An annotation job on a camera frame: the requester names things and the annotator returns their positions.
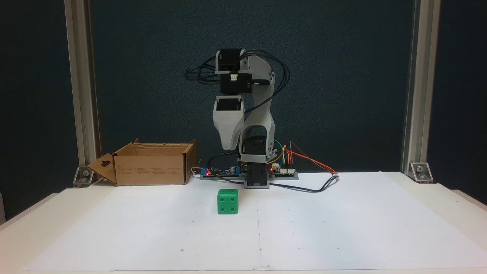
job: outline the metal corner bracket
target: metal corner bracket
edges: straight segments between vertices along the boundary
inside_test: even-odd
[[[94,172],[87,167],[80,166],[76,169],[73,188],[88,187],[93,183]]]
[[[409,163],[410,169],[408,176],[418,184],[433,184],[433,175],[431,174],[428,163]]]

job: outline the dark blue backdrop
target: dark blue backdrop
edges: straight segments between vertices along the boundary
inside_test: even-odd
[[[0,3],[0,193],[7,219],[78,166],[64,1]]]
[[[291,69],[272,102],[278,140],[338,171],[399,171],[412,8],[411,0],[93,1],[103,150],[139,137],[196,138],[203,161],[222,152],[211,118],[218,86],[183,73],[220,48],[261,48]],[[318,168],[299,162],[301,171]]]
[[[428,162],[434,179],[487,204],[487,2],[441,1]]]

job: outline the white table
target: white table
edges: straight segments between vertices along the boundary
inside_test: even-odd
[[[478,246],[487,250],[487,212],[467,201],[441,184],[419,185],[399,172],[385,173],[400,186],[415,196],[430,210],[460,230]],[[42,201],[14,222],[0,229],[0,273],[27,273],[22,269],[37,255],[49,247],[57,237],[84,216],[115,187],[100,182],[85,189],[66,189]],[[354,271],[308,271],[313,273],[487,273],[482,269],[425,269],[425,270],[354,270]],[[56,274],[80,272],[52,272]]]

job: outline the red wire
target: red wire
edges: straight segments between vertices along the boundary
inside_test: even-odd
[[[329,167],[329,166],[327,166],[327,165],[325,165],[325,164],[323,164],[323,163],[320,163],[320,162],[318,162],[318,161],[316,161],[316,160],[313,160],[313,159],[311,159],[311,158],[309,158],[309,157],[306,157],[306,156],[304,156],[304,155],[298,154],[298,153],[296,153],[296,152],[291,152],[291,151],[290,151],[290,150],[288,150],[288,149],[286,149],[286,151],[287,151],[287,153],[288,153],[288,154],[289,154],[289,153],[292,153],[293,155],[296,155],[296,156],[299,156],[299,157],[301,157],[301,158],[305,158],[305,159],[308,159],[308,160],[310,160],[310,161],[313,161],[314,163],[316,163],[316,164],[318,164],[318,165],[322,166],[324,169],[326,169],[327,171],[329,171],[331,174],[337,174],[337,172],[336,172],[336,171],[335,171],[333,168],[331,168],[331,167]]]

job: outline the green cube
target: green cube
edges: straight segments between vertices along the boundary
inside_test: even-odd
[[[239,211],[239,191],[220,189],[217,195],[218,214],[237,214]]]

